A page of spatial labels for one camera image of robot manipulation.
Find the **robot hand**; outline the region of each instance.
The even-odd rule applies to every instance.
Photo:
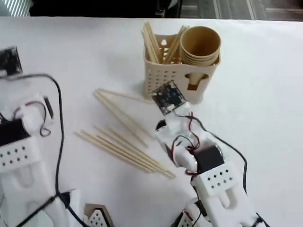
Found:
[[[163,85],[152,92],[152,98],[165,115],[157,125],[156,138],[176,167],[185,168],[185,173],[192,176],[200,205],[187,204],[185,213],[192,220],[196,217],[193,225],[267,226],[254,211],[233,162],[224,159],[218,140],[193,116],[190,104],[176,85]]]

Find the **black wire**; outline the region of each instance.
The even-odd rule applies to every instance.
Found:
[[[176,142],[177,139],[178,139],[179,137],[182,137],[182,138],[187,139],[187,140],[189,141],[190,145],[191,145],[192,147],[194,147],[194,144],[192,143],[192,141],[190,141],[189,138],[187,138],[187,137],[185,137],[185,136],[182,136],[182,135],[178,135],[178,136],[174,139],[173,143]]]
[[[46,208],[49,204],[51,204],[57,196],[53,196],[49,198],[44,204],[42,204],[40,207],[38,207],[33,213],[31,213],[26,219],[24,219],[19,225],[16,227],[22,227],[24,226],[30,219],[32,219],[37,213],[39,213],[41,210]]]
[[[59,148],[59,155],[58,155],[58,161],[57,161],[57,167],[56,167],[56,174],[55,174],[55,191],[56,191],[56,196],[58,196],[63,203],[65,203],[64,197],[61,195],[59,191],[59,170],[60,170],[60,163],[61,163],[61,158],[62,158],[62,151],[63,151],[63,145],[64,145],[64,124],[63,124],[63,110],[62,110],[62,95],[61,95],[61,89],[58,84],[58,82],[51,77],[48,74],[31,74],[31,75],[24,75],[20,77],[0,77],[0,79],[4,79],[6,81],[16,81],[16,80],[22,80],[22,79],[29,79],[29,78],[48,78],[50,79],[55,85],[58,90],[58,100],[59,100],[59,115],[60,115],[60,127],[61,127],[61,143],[60,143],[60,148]],[[45,204],[43,204],[41,207],[39,207],[37,210],[35,210],[33,213],[35,214],[30,214],[25,220],[26,222],[21,222],[23,223],[22,225],[18,225],[18,227],[23,226],[26,224],[34,215],[36,215],[39,211],[44,209],[48,203],[47,201]],[[74,218],[84,227],[89,227],[86,225],[77,215],[76,213],[72,210],[72,208],[68,205],[67,209],[70,211],[70,213],[74,216]]]
[[[246,160],[245,156],[244,156],[240,151],[238,151],[234,146],[232,146],[232,145],[229,144],[228,142],[224,141],[223,139],[221,139],[220,137],[218,137],[216,134],[214,134],[214,133],[208,131],[208,130],[204,127],[204,125],[202,124],[202,122],[201,122],[198,118],[193,117],[193,116],[183,116],[183,115],[179,115],[179,114],[176,114],[175,111],[174,111],[174,113],[175,113],[175,115],[178,116],[178,117],[185,117],[185,118],[189,118],[189,119],[193,119],[193,120],[197,121],[197,122],[199,123],[200,127],[201,127],[204,131],[206,131],[206,132],[212,134],[212,136],[214,136],[216,139],[218,139],[219,141],[221,141],[222,143],[224,143],[225,145],[227,145],[228,147],[230,147],[231,149],[233,149],[235,152],[237,152],[237,153],[241,156],[241,158],[242,158],[243,161],[244,161],[244,170],[243,170],[243,189],[244,189],[245,193],[247,194],[247,191],[246,191],[247,160]],[[264,222],[264,224],[265,224],[266,227],[270,227],[269,224],[267,224],[267,222],[266,222],[258,213],[257,213],[257,215],[258,215],[258,218],[257,218],[257,220],[256,220],[256,222],[254,223],[253,226],[257,226],[258,223],[260,223],[260,221],[261,221],[261,222]]]
[[[6,119],[2,113],[0,113],[0,120],[1,122],[8,122],[8,119]]]
[[[195,187],[193,187],[193,188],[194,188],[194,190],[195,190],[195,192],[196,192],[196,194],[197,194],[198,201],[200,201],[200,197],[199,197],[199,195],[198,195],[198,192],[197,192],[196,188],[195,188]],[[195,220],[195,222],[193,223],[192,227],[195,226],[195,224],[198,222],[198,220],[199,220],[199,218],[201,217],[201,215],[202,215],[202,212],[200,211],[200,214],[199,214],[199,216],[197,217],[197,219]]]
[[[208,131],[204,125],[202,124],[202,122],[196,118],[196,117],[193,117],[193,116],[182,116],[182,115],[179,115],[179,114],[176,114],[176,116],[178,117],[185,117],[185,118],[189,118],[189,119],[193,119],[195,121],[197,121],[200,125],[200,127],[206,131],[206,132],[209,132],[210,134],[212,134],[212,136],[214,136],[216,139],[218,139],[219,141],[221,141],[222,143],[224,143],[225,145],[227,145],[228,147],[230,147],[231,149],[233,149],[235,152],[237,152],[241,158],[243,159],[244,161],[244,170],[243,170],[243,188],[244,188],[244,191],[245,193],[247,194],[247,190],[246,190],[246,176],[247,176],[247,160],[245,158],[245,156],[240,152],[238,151],[234,146],[232,146],[231,144],[229,144],[228,142],[224,141],[223,139],[221,139],[220,137],[218,137],[216,134],[212,133],[211,131]]]

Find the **stack of paper cups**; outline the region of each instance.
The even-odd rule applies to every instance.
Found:
[[[219,59],[221,39],[211,28],[192,27],[185,31],[180,39],[180,57],[183,64],[194,66],[210,66]],[[188,89],[196,90],[203,73],[191,73]]]

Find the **chopstick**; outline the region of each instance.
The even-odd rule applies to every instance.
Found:
[[[149,100],[146,100],[146,99],[143,99],[143,98],[137,98],[137,97],[121,94],[121,93],[118,93],[118,92],[115,92],[115,91],[106,90],[104,88],[99,88],[99,90],[101,90],[103,92],[107,92],[109,94],[113,94],[113,95],[121,96],[121,97],[125,97],[125,98],[130,98],[130,99],[137,100],[137,101],[140,101],[140,102],[145,102],[145,103],[148,103],[148,104],[154,103],[153,101],[149,101]]]
[[[136,161],[134,161],[132,159],[127,158],[126,156],[122,155],[120,152],[117,152],[117,150],[111,149],[111,148],[105,146],[104,144],[102,144],[101,142],[99,142],[99,140],[96,137],[90,135],[89,133],[83,133],[83,134],[81,134],[81,133],[75,132],[75,134],[77,136],[79,136],[80,138],[82,138],[83,140],[86,140],[86,141],[94,144],[95,146],[97,146],[97,147],[99,147],[99,148],[101,148],[103,150],[106,150],[107,152],[113,154],[114,156],[120,158],[121,160],[123,160],[123,161],[125,161],[125,162],[127,162],[127,163],[129,163],[129,164],[131,164],[131,165],[133,165],[135,167],[137,167],[137,168],[140,168],[140,169],[142,169],[142,170],[144,170],[144,171],[146,171],[148,173],[152,173],[153,172],[150,168],[147,168],[147,167],[141,165],[140,163],[138,163],[138,162],[136,162]]]
[[[94,96],[133,134],[133,136],[135,136],[145,147],[148,147],[147,144],[140,138],[140,136],[137,135],[137,133],[115,112],[113,107],[106,102],[102,94],[100,95],[100,93],[95,91]]]
[[[121,114],[126,116],[131,122],[133,122],[139,129],[141,129],[143,132],[145,132],[146,135],[148,135],[150,138],[155,139],[140,123],[138,123],[132,116],[124,112],[123,110],[120,109],[114,102],[110,101],[108,98],[106,98],[98,89],[97,90],[98,94],[102,96],[103,99],[105,99],[109,104],[111,104],[113,107],[115,107]]]
[[[108,129],[114,134],[116,135],[117,138],[119,138],[120,140],[124,141],[125,144],[128,144],[130,147],[133,147],[133,149],[137,150],[138,152],[142,153],[143,155],[145,155],[148,159],[152,160],[152,162],[157,165],[159,168],[161,168],[163,171],[167,172],[169,175],[171,175],[172,177],[176,177],[171,171],[165,169],[162,165],[159,164],[159,162],[151,157],[149,157],[144,151],[140,150],[139,148],[137,148],[134,144],[132,144],[130,141],[128,141],[121,133],[119,133],[118,131],[114,130],[113,128],[108,127]]]
[[[158,61],[161,63],[161,52],[160,52],[160,47],[156,38],[155,33],[152,31],[152,27],[151,24],[149,22],[146,22],[144,24],[144,26],[146,27],[146,30],[148,32],[149,37],[151,38],[151,43],[153,45],[153,48],[155,50],[155,53],[157,55]]]
[[[174,57],[180,42],[181,35],[187,30],[187,27],[182,26],[178,34],[176,35],[174,41],[172,42],[172,45],[169,48],[169,51],[165,57],[165,60],[163,61],[163,64],[170,64],[172,58]]]
[[[143,39],[144,39],[144,43],[147,49],[147,53],[150,57],[150,61],[153,63],[159,63],[158,58],[156,56],[155,50],[152,46],[152,41],[150,40],[150,37],[148,36],[148,32],[146,30],[146,28],[143,28],[143,31],[141,32]]]
[[[96,125],[94,125],[94,126],[95,126],[95,128],[96,128],[97,130],[99,130],[102,134],[106,135],[107,137],[109,137],[109,138],[112,139],[112,140],[117,141],[118,143],[120,143],[120,145],[122,145],[123,147],[126,147],[127,150],[132,151],[133,153],[135,153],[135,154],[136,154],[136,157],[140,157],[140,160],[141,160],[142,162],[144,162],[144,163],[146,163],[146,162],[149,163],[149,166],[150,166],[150,167],[155,168],[158,172],[160,172],[160,173],[166,175],[166,176],[169,177],[169,178],[174,178],[174,177],[175,177],[175,175],[174,175],[173,173],[171,173],[171,172],[168,171],[167,169],[164,169],[159,163],[155,162],[151,157],[143,155],[142,153],[140,153],[140,152],[138,152],[137,150],[133,149],[130,145],[128,145],[128,144],[125,143],[124,141],[120,140],[119,138],[117,138],[117,137],[115,137],[115,136],[113,136],[113,135],[111,135],[111,134],[105,132],[104,130],[102,130],[100,127],[98,127],[98,126],[96,126]]]

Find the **perforated panel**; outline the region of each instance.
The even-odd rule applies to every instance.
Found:
[[[40,160],[39,146],[33,137],[0,147],[0,173],[20,168]]]
[[[88,220],[90,227],[107,227],[103,214],[100,210],[95,210]]]
[[[160,51],[163,58],[165,58],[169,47],[172,45],[176,35],[156,35]],[[144,51],[145,62],[145,80],[144,80],[144,97],[151,99],[153,90],[159,88],[163,84],[174,80],[185,99],[190,103],[196,104],[202,101],[203,93],[214,74],[216,67],[220,64],[220,57],[218,61],[212,66],[197,67],[192,65],[185,65],[181,63],[179,51],[176,52],[171,64],[156,64],[149,61],[148,54]],[[203,73],[207,74],[207,79],[200,81],[197,90],[188,90],[189,79],[185,75],[189,73]]]
[[[240,182],[232,163],[225,163],[201,174],[201,179],[208,196],[216,195]]]

